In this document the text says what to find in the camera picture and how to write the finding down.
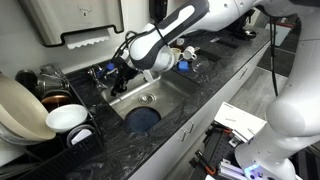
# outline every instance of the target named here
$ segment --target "dish rack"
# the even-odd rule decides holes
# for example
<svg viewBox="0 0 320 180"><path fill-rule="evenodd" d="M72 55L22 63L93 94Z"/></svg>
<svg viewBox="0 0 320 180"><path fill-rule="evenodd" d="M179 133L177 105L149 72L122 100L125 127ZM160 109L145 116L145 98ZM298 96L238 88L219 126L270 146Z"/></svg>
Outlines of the dish rack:
<svg viewBox="0 0 320 180"><path fill-rule="evenodd" d="M59 69L56 70L61 78L68 81L66 76ZM86 107L71 84L69 84L69 88L70 93L74 98L74 103ZM15 179L63 179L66 173L75 169L80 163L101 153L104 149L103 139L99 127L97 126L93 115L89 111L85 124L92 125L95 128L95 131L90 136L71 147L67 147L66 143L68 132L57 134L57 136L50 141L28 146L25 151L27 155L24 155L26 157L21 158L28 159L29 163L39 161L41 163L33 170L15 177Z"/></svg>

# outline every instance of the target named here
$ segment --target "white bowl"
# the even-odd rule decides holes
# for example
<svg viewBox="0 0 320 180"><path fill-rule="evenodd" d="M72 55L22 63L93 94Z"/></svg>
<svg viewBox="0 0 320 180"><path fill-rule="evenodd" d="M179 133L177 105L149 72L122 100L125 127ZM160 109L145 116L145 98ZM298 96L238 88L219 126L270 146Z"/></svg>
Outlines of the white bowl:
<svg viewBox="0 0 320 180"><path fill-rule="evenodd" d="M61 106L49 113L46 119L47 126L57 133L64 133L87 118L87 110L77 104Z"/></svg>

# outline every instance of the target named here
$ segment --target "black granite countertop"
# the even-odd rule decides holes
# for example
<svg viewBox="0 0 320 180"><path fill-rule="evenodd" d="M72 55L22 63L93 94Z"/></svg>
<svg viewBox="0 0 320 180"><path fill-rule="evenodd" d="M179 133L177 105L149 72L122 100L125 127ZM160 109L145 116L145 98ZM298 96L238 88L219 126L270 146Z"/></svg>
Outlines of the black granite countertop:
<svg viewBox="0 0 320 180"><path fill-rule="evenodd" d="M222 88L269 41L269 32L253 28L257 37L250 41L234 39L228 32L203 33L186 38L186 45L221 57L210 62L204 74L179 72L197 82L197 92L165 116L145 134L129 132L121 117L108 105L96 89L87 68L68 74L68 78L85 105L95 106L95 120L100 127L105 151L67 174L68 179L127 179L150 158L186 121Z"/></svg>

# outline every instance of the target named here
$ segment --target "stainless steel sink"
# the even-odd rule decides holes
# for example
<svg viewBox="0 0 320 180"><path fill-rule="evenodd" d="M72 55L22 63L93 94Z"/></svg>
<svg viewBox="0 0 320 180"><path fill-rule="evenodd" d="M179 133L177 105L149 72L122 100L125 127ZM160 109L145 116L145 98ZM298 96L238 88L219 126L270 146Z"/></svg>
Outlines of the stainless steel sink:
<svg viewBox="0 0 320 180"><path fill-rule="evenodd" d="M109 88L102 92L102 96L122 119L138 107L151 107L158 111L161 118L164 118L199 87L197 83L174 71L152 75L155 80L151 83L140 74L129 81L128 91L125 93L112 97L111 88Z"/></svg>

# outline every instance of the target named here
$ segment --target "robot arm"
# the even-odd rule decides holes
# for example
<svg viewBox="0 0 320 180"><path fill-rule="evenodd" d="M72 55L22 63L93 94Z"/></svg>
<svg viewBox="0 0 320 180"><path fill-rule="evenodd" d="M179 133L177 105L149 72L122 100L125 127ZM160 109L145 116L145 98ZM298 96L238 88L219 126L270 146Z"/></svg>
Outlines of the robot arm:
<svg viewBox="0 0 320 180"><path fill-rule="evenodd" d="M174 59L166 43L192 30L219 31L265 1L189 0L157 27L145 29L147 33L132 42L131 61L138 69L167 71L172 68Z"/></svg>

